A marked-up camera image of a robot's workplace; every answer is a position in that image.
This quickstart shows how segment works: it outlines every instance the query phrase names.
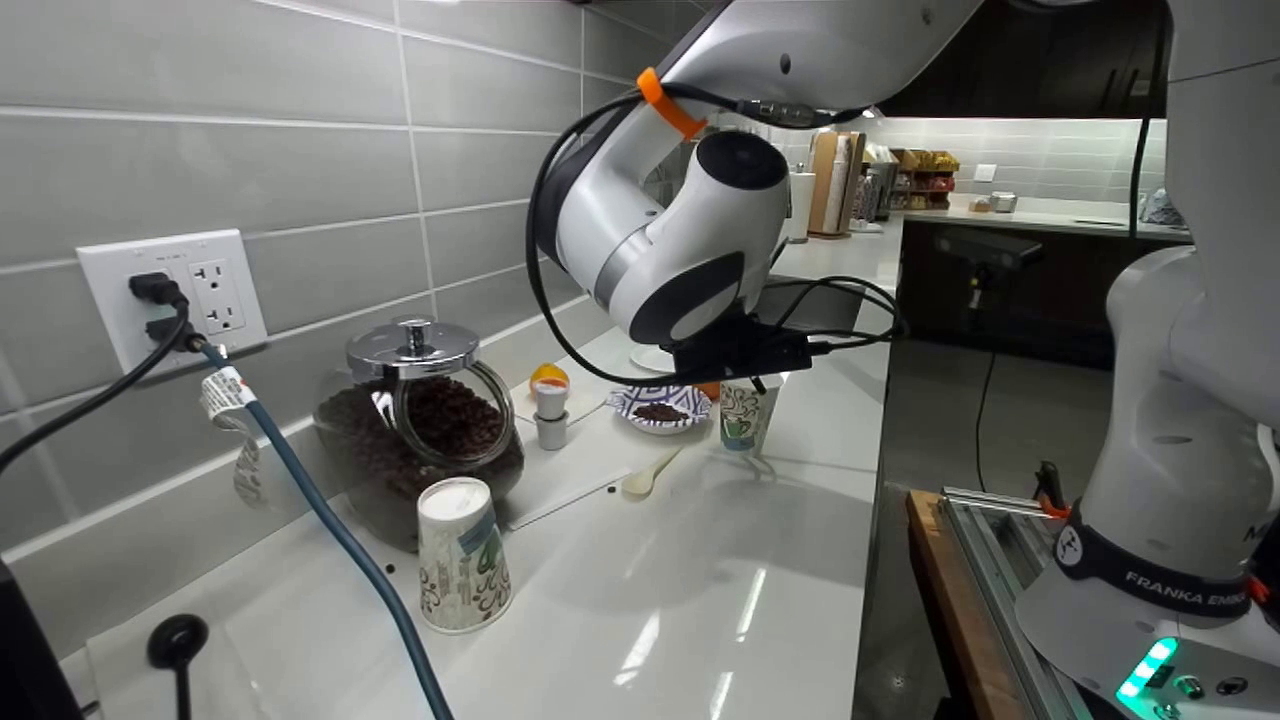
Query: wall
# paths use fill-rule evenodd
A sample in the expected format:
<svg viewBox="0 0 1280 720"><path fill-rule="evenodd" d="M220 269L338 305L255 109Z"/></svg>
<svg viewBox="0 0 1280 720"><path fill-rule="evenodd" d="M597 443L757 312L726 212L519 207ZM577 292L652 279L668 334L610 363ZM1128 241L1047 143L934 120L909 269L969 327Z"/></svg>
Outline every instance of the wall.
<svg viewBox="0 0 1280 720"><path fill-rule="evenodd" d="M1135 120L863 120L875 143L948 149L961 194L989 194L971 166L995 166L995 188L1053 200L1128 200ZM1146 195L1165 184L1165 120L1153 120Z"/></svg>
<svg viewBox="0 0 1280 720"><path fill-rule="evenodd" d="M115 377L77 245L244 230L299 421L391 315L532 315L541 153L697 17L685 0L40 0L0 9L0 443ZM155 382L0 482L0 552L230 451Z"/></svg>

